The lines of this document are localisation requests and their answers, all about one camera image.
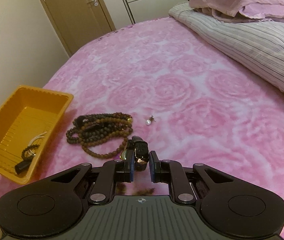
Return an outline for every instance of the pink bedspread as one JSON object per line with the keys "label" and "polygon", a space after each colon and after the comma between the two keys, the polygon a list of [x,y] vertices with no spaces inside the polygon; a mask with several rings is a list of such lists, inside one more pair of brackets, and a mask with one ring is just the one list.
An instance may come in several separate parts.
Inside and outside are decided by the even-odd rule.
{"label": "pink bedspread", "polygon": [[[123,112],[160,159],[202,162],[284,199],[284,95],[172,18],[129,26],[82,47],[45,86],[74,95],[34,180],[79,163],[100,166],[65,132],[82,114]],[[150,126],[145,120],[151,115]],[[113,151],[121,140],[96,147]],[[19,185],[0,176],[0,196]],[[149,170],[126,194],[155,188]]]}

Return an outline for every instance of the door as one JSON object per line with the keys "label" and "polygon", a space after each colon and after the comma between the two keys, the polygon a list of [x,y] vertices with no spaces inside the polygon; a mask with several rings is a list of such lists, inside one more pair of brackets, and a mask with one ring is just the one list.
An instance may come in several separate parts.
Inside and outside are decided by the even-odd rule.
{"label": "door", "polygon": [[43,0],[71,54],[91,40],[112,31],[114,25],[102,0]]}

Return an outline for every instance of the yellow basket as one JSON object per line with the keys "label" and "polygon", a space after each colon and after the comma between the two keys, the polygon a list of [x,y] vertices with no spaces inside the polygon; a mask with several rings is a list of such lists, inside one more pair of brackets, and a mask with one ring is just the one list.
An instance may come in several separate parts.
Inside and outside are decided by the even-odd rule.
{"label": "yellow basket", "polygon": [[[32,177],[53,129],[61,119],[73,95],[36,87],[20,86],[0,108],[0,174],[19,184]],[[36,155],[27,171],[19,175],[15,165],[21,162],[21,153],[35,136],[38,139]]]}

